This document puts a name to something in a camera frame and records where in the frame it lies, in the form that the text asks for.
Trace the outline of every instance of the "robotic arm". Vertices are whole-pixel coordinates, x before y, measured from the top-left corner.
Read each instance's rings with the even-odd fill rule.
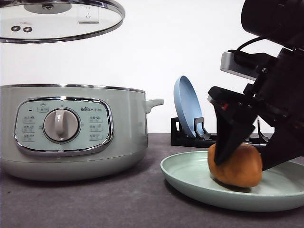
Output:
[[[209,90],[217,116],[220,165],[254,130],[257,116],[275,133],[261,149],[263,170],[304,156],[304,0],[246,0],[242,26],[259,36],[222,56],[221,70],[254,81],[239,94]],[[283,45],[278,57],[241,49],[258,40]]]

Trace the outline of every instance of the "black dish rack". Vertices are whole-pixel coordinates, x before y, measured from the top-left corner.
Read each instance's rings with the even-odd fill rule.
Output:
[[[201,124],[204,134],[201,135],[197,131],[197,125]],[[171,145],[172,146],[187,146],[187,147],[198,147],[208,148],[215,144],[217,141],[216,133],[208,133],[204,127],[204,118],[194,119],[194,131],[195,138],[188,137],[184,132],[178,117],[171,118]],[[247,138],[244,143],[255,146],[259,151],[263,149],[268,143],[268,136],[264,136],[260,131],[260,121],[257,120],[257,134],[252,134]]]

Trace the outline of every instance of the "cooker handle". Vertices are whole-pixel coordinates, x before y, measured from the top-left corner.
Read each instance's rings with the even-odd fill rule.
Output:
[[[163,105],[163,99],[146,100],[146,113],[150,113],[155,106]]]

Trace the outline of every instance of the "gray countertop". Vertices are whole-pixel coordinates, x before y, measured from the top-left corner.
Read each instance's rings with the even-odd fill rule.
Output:
[[[145,158],[117,175],[73,181],[22,180],[1,172],[2,228],[304,227],[304,207],[271,213],[216,208],[188,198],[165,180],[163,158],[199,148],[170,146],[149,134]],[[297,162],[304,163],[303,158]]]

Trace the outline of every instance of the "electric cooker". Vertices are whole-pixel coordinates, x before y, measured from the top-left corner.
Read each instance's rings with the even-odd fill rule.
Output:
[[[112,0],[5,0],[4,43],[99,36],[123,22]],[[146,114],[162,99],[137,89],[67,84],[1,86],[1,168],[20,178],[71,181],[123,171],[148,146]]]

